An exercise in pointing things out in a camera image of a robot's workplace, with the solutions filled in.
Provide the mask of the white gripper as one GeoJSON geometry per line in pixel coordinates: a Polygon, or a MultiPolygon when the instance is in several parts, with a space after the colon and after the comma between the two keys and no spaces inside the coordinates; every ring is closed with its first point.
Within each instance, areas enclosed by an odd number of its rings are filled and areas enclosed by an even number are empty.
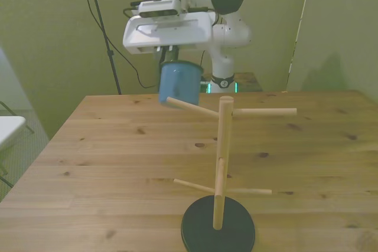
{"type": "Polygon", "coordinates": [[[122,43],[131,54],[154,53],[154,60],[161,63],[178,60],[180,48],[206,46],[212,37],[211,13],[193,12],[155,18],[134,16],[125,27],[122,43]]]}

